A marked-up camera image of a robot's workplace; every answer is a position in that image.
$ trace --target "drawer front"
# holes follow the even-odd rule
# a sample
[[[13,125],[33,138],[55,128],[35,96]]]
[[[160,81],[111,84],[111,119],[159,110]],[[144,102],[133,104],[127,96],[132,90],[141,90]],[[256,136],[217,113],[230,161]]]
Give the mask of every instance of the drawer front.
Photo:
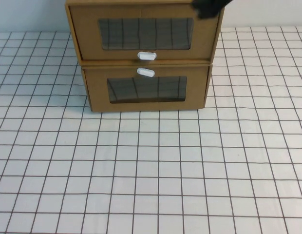
[[[204,106],[211,67],[146,66],[85,69],[91,108],[95,112],[194,110]]]
[[[82,61],[211,59],[219,17],[199,20],[189,4],[69,6]]]

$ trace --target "white drawer handle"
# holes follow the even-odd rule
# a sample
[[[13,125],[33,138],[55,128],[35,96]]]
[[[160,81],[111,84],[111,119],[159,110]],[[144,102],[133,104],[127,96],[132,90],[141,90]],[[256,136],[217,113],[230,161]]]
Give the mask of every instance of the white drawer handle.
[[[153,77],[155,75],[155,72],[153,70],[146,68],[138,68],[137,73],[145,77]]]
[[[156,59],[156,53],[151,53],[151,52],[139,52],[138,53],[138,58],[140,60],[148,60],[148,61],[153,61]]]

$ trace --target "table surface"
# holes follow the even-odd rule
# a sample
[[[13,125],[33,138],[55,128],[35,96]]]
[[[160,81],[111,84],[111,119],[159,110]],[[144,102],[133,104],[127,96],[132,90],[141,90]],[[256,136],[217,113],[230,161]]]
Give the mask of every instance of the table surface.
[[[302,27],[223,28],[205,109],[134,113],[69,33],[0,33],[0,233],[302,234]]]

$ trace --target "white wall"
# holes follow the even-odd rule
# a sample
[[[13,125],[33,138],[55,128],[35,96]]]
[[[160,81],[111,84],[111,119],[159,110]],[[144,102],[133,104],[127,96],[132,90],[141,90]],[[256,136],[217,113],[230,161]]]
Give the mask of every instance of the white wall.
[[[65,0],[0,0],[0,31],[68,31]],[[224,26],[301,26],[302,0],[233,0]]]

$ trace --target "drawer window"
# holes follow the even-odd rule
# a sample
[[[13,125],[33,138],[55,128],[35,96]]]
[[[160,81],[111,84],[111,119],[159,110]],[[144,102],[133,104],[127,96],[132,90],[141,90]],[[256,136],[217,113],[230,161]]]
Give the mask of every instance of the drawer window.
[[[100,19],[104,50],[188,50],[192,18]]]
[[[187,77],[107,79],[110,103],[185,101]]]

